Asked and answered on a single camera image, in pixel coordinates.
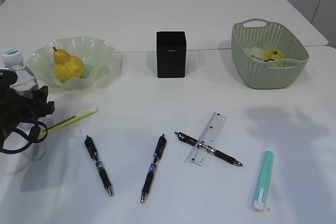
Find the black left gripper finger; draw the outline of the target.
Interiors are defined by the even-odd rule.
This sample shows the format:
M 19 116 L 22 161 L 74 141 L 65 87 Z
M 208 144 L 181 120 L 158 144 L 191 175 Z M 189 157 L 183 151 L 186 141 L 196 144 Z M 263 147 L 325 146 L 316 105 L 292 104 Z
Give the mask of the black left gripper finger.
M 49 90 L 47 86 L 32 92 L 32 106 L 38 118 L 52 115 L 55 111 L 54 101 L 47 101 Z

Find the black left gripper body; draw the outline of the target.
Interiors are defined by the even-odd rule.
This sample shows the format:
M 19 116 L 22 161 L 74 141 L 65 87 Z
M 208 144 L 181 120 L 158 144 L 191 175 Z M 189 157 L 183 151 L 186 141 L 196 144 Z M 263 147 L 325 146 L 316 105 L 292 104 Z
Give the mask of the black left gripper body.
M 6 140 L 20 123 L 37 124 L 29 99 L 11 88 L 17 79 L 15 72 L 1 68 L 1 140 Z

